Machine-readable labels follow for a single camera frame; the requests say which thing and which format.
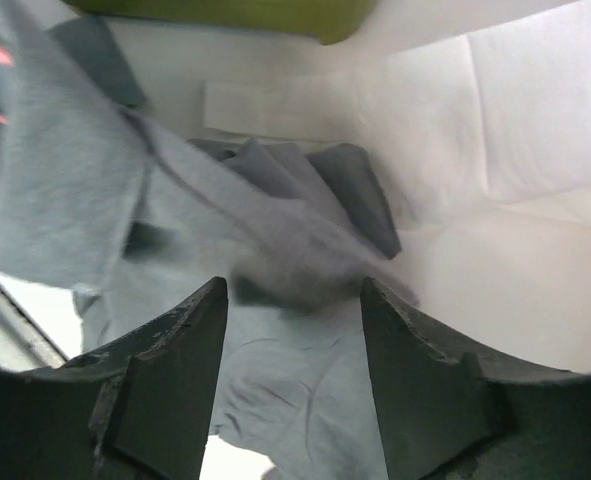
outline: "crumpled fabric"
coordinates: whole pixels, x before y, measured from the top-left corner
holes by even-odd
[[[341,144],[304,156],[293,143],[192,143],[268,195],[304,199],[322,215],[328,210],[329,220],[387,258],[402,251],[388,202],[363,148]]]
[[[250,142],[241,156],[301,162],[281,164],[288,194],[267,193],[256,171],[244,178],[244,165],[107,100],[15,0],[0,0],[0,14],[16,62],[0,139],[0,270],[72,289],[85,350],[226,277],[211,432],[268,455],[283,478],[385,479],[358,293],[372,276],[417,299],[347,213],[368,201],[333,195],[347,183],[316,173],[322,157]]]

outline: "green container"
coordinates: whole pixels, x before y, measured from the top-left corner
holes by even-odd
[[[91,13],[277,30],[324,45],[355,33],[377,0],[64,0]]]

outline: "folded cloth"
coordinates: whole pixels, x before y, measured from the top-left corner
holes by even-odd
[[[192,143],[271,196],[302,198],[320,212],[330,210],[342,227],[387,258],[401,252],[388,202],[364,149],[342,144],[304,156],[294,144]]]
[[[289,194],[268,195],[116,107],[15,0],[0,0],[0,16],[16,62],[0,141],[0,270],[71,288],[86,350],[227,277],[212,433],[269,455],[285,478],[385,479],[357,294],[373,276],[416,299],[344,203],[318,191],[324,175],[251,142],[242,153],[268,152],[290,173]],[[240,300],[240,279],[263,301]]]

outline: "dark gray object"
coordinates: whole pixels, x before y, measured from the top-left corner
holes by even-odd
[[[362,312],[391,480],[591,478],[591,375],[497,352],[371,280]]]
[[[316,195],[269,196],[116,107],[15,1],[0,17],[16,61],[0,270],[73,290],[85,351],[214,276],[247,280],[262,301],[231,291],[211,433],[285,478],[384,478],[359,292],[372,276],[415,298],[382,255]]]
[[[131,67],[100,17],[85,15],[57,25],[50,33],[108,98],[125,107],[146,102]]]
[[[226,282],[59,369],[0,371],[0,479],[198,480]]]

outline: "gray cloth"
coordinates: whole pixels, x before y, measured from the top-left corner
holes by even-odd
[[[117,109],[14,0],[0,11],[17,65],[0,143],[0,270],[73,289],[85,349],[225,276],[212,432],[269,455],[284,479],[387,478],[358,293],[368,275],[415,299],[345,228],[350,216],[316,190],[324,182],[293,170],[297,188],[267,195]],[[239,279],[268,300],[239,301]]]
[[[388,202],[363,148],[342,144],[304,157],[294,144],[261,147],[251,141],[240,150],[233,143],[192,143],[269,195],[330,210],[342,227],[387,258],[401,252]]]
[[[100,17],[86,15],[62,23],[50,34],[108,98],[126,107],[146,102],[113,34]]]

